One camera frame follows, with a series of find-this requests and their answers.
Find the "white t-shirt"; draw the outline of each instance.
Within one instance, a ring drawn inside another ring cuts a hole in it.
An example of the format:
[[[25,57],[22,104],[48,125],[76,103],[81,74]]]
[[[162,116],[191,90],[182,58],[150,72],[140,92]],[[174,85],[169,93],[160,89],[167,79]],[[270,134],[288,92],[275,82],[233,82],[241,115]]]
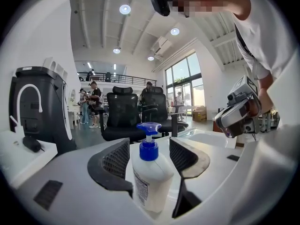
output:
[[[237,39],[238,48],[256,79],[265,78],[269,72],[278,78],[291,62],[296,62],[299,45],[288,22],[272,0],[250,0],[249,17],[240,21],[233,16],[247,48]]]
[[[183,105],[182,98],[179,95],[176,97],[176,105]]]

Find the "white ceiling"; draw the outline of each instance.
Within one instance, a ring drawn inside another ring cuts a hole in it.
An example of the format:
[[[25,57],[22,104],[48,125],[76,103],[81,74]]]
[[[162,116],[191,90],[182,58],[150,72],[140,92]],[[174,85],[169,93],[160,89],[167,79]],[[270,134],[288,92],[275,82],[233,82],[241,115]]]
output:
[[[172,47],[165,52],[166,60],[193,38],[195,34],[187,30],[171,16],[163,17],[156,13],[149,4],[136,0],[70,0],[71,3],[71,42],[73,53],[82,49],[107,49],[121,47],[121,52],[146,60],[150,49],[160,36],[172,42]],[[131,6],[131,13],[123,15],[119,8],[123,4]],[[223,64],[242,59],[234,35],[234,24],[230,13],[210,13],[194,18],[194,22],[203,30]],[[172,36],[173,27],[180,29],[180,34]],[[231,36],[228,42],[219,43],[220,38]]]

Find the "curved white handle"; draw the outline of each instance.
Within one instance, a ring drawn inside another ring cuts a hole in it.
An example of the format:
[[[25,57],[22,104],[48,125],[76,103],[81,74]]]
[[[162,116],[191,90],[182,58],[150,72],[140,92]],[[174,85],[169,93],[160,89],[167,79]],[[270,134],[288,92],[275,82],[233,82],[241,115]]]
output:
[[[17,97],[17,118],[18,118],[18,123],[19,125],[21,125],[21,118],[20,118],[20,99],[21,99],[21,95],[23,93],[23,91],[26,89],[26,88],[29,88],[29,87],[32,87],[34,88],[36,91],[37,91],[37,95],[38,95],[38,112],[41,113],[43,111],[42,109],[42,99],[41,99],[41,94],[38,90],[38,88],[33,85],[33,84],[26,84],[25,86],[23,86],[19,93],[18,93],[18,97]]]

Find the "white table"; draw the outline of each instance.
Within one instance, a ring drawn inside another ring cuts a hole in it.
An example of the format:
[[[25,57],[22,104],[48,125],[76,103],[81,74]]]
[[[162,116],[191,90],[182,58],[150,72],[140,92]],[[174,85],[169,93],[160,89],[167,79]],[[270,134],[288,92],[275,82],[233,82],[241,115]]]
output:
[[[9,185],[16,189],[57,154],[54,143],[38,140],[44,151],[33,152],[22,140],[12,131],[0,133],[0,165]]]
[[[68,106],[67,108],[70,129],[74,129],[73,121],[75,122],[75,126],[77,126],[77,114],[80,113],[80,108],[78,105]]]

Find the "white wall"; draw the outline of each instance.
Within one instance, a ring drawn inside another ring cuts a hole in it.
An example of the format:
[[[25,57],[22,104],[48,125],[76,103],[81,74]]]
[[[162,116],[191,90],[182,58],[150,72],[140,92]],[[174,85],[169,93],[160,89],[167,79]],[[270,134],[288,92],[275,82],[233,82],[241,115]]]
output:
[[[157,80],[156,86],[163,88],[164,94],[166,95],[165,70],[163,69],[163,70],[157,71],[155,73],[155,76],[156,76],[156,80]]]
[[[91,60],[126,65],[126,75],[128,76],[149,78],[154,80],[156,79],[155,73],[152,72],[155,66],[154,62],[148,61],[147,58],[133,56],[126,51],[121,51],[119,54],[114,54],[112,48],[83,48],[73,51],[73,54],[75,61]]]
[[[67,72],[69,90],[79,90],[70,38],[69,0],[40,0],[11,29],[0,50],[0,131],[9,129],[8,97],[13,72],[19,67],[42,66],[53,57]]]
[[[225,71],[221,71],[201,42],[195,44],[195,51],[203,78],[207,118],[211,120],[215,116],[214,113],[218,112],[218,108],[227,106],[227,95],[238,79],[245,75],[245,69],[243,66],[225,65]]]

